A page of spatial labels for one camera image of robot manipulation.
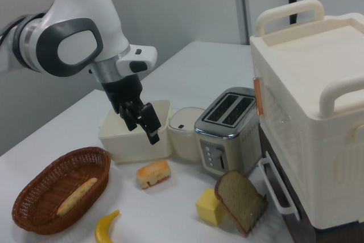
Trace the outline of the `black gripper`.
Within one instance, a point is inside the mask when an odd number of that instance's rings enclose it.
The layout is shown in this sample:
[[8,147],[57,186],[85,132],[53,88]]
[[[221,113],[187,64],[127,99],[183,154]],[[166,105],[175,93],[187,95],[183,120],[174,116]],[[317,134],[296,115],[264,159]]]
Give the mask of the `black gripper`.
[[159,142],[158,130],[161,123],[151,103],[144,104],[140,99],[142,83],[137,74],[126,76],[112,83],[101,84],[116,113],[124,120],[129,131],[137,124],[142,127],[150,144]]

